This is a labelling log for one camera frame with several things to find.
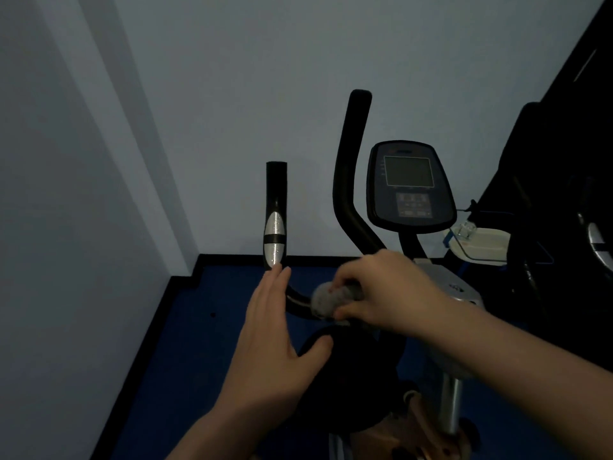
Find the floor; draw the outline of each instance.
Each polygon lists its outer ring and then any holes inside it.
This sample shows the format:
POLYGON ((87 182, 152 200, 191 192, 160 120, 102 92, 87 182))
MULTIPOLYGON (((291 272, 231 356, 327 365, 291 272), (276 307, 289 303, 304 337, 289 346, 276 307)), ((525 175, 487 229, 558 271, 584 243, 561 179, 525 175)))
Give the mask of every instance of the floor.
MULTIPOLYGON (((305 295, 331 280, 335 269, 295 267, 291 284, 305 295)), ((230 364, 251 292, 263 273, 257 266, 207 266, 197 289, 181 291, 170 311, 113 460, 161 460, 190 425, 214 404, 230 364)), ((288 315, 300 348, 325 323, 288 315)), ((418 379, 421 344, 409 340, 398 365, 401 379, 418 379)), ((570 459, 539 426, 479 381, 465 383, 463 416, 479 429, 476 460, 570 459)), ((327 458, 325 433, 295 433, 281 426, 262 445, 267 458, 327 458)))

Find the wall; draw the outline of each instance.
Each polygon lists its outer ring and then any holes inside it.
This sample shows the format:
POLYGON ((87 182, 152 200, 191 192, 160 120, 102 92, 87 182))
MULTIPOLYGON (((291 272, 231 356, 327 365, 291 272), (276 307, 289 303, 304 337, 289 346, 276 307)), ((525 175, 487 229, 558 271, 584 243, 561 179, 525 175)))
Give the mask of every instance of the wall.
POLYGON ((0 457, 84 459, 169 272, 33 0, 0 45, 0 457))
MULTIPOLYGON (((115 0, 203 253, 260 253, 264 163, 289 163, 290 254, 355 255, 332 209, 349 92, 373 92, 370 148, 433 145, 458 207, 493 176, 602 0, 115 0)), ((395 236, 377 229, 387 245, 395 236)), ((440 255, 440 235, 422 238, 440 255)))

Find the finger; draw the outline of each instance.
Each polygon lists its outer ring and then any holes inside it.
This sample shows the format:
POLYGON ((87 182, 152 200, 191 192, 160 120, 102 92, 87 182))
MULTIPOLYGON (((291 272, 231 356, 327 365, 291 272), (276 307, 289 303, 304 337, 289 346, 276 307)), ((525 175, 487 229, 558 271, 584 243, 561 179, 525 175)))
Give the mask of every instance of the finger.
POLYGON ((332 340, 332 336, 323 335, 316 340, 307 353, 298 358, 300 370, 305 378, 306 387, 311 384, 313 379, 317 376, 317 373, 319 373, 319 370, 322 369, 330 358, 333 346, 334 341, 332 340))
POLYGON ((285 316, 285 291, 291 275, 292 270, 288 266, 281 271, 270 288, 267 307, 276 316, 285 316))
POLYGON ((256 315, 259 316, 265 312, 266 303, 269 299, 270 288, 272 287, 272 284, 274 284, 275 279, 281 273, 281 268, 281 264, 277 263, 272 267, 270 271, 268 271, 268 275, 266 276, 266 278, 262 280, 262 290, 257 297, 257 304, 255 307, 256 315))
POLYGON ((257 285, 257 287, 254 289, 253 293, 251 294, 251 298, 250 298, 249 303, 247 305, 247 311, 245 313, 245 321, 247 321, 248 319, 253 317, 253 313, 254 313, 254 310, 256 309, 256 304, 257 304, 257 300, 259 298, 259 294, 262 291, 262 284, 264 283, 264 280, 265 280, 266 275, 268 273, 269 273, 268 271, 264 272, 264 274, 262 275, 262 279, 260 279, 259 284, 257 285))
POLYGON ((362 276, 362 272, 364 271, 364 260, 370 255, 363 256, 362 258, 358 258, 357 260, 349 261, 345 264, 342 264, 338 269, 336 274, 334 274, 334 279, 332 280, 332 285, 330 289, 338 289, 345 281, 350 279, 357 279, 360 281, 360 277, 362 276))
POLYGON ((348 318, 361 319, 365 323, 372 321, 372 305, 366 301, 351 302, 334 310, 334 319, 342 321, 348 318))

